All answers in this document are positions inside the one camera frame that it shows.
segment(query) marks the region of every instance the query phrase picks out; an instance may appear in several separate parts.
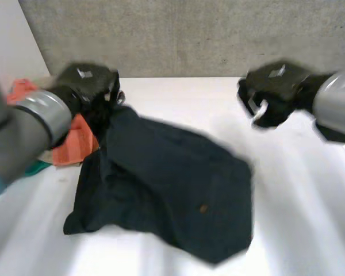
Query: concrete wall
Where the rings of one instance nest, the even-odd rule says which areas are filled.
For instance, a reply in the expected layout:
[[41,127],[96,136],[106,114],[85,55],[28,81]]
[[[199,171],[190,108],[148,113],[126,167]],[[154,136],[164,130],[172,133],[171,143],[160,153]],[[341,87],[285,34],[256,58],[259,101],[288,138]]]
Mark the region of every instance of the concrete wall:
[[19,0],[51,73],[70,60],[124,77],[240,76],[290,57],[345,67],[345,0]]

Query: orange towel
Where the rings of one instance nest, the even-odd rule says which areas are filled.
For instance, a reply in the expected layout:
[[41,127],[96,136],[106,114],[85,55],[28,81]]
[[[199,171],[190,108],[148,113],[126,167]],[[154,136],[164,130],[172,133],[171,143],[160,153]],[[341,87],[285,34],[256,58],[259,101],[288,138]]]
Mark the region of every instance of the orange towel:
[[[25,98],[37,87],[27,79],[18,79],[13,83],[12,93],[7,96],[7,104],[14,104]],[[52,164],[65,166],[77,164],[98,149],[98,143],[85,119],[75,116],[69,134],[60,147],[52,150]]]

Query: white table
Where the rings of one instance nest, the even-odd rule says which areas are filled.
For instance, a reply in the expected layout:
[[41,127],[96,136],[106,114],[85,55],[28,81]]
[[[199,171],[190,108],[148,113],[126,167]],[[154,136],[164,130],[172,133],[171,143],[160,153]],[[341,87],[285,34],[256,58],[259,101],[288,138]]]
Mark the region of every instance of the white table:
[[108,226],[63,235],[80,167],[47,168],[0,197],[0,276],[345,275],[345,150],[307,115],[258,131],[237,78],[122,79],[140,114],[199,129],[254,168],[254,240],[216,268],[152,234]]

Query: dark navy fabric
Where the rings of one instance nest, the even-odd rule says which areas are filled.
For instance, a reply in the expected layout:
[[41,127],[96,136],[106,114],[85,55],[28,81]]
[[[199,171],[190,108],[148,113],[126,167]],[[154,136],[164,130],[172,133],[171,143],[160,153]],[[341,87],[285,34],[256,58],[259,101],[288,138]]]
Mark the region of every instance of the dark navy fabric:
[[251,199],[246,162],[199,134],[118,106],[100,150],[84,161],[64,233],[114,224],[218,263],[250,245]]

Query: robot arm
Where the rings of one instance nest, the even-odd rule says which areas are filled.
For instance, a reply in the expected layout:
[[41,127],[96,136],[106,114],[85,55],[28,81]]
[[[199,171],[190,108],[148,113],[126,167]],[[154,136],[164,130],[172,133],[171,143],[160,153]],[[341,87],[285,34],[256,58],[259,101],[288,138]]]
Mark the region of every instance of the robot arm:
[[58,145],[77,113],[87,116],[100,97],[110,94],[113,100],[119,89],[117,71],[71,64],[53,87],[30,94],[16,106],[6,106],[0,94],[0,193],[43,151]]
[[277,127],[295,110],[315,117],[318,131],[328,141],[345,143],[345,72],[317,75],[289,61],[250,71],[239,82],[239,98],[250,115],[263,101],[267,110],[254,124]]

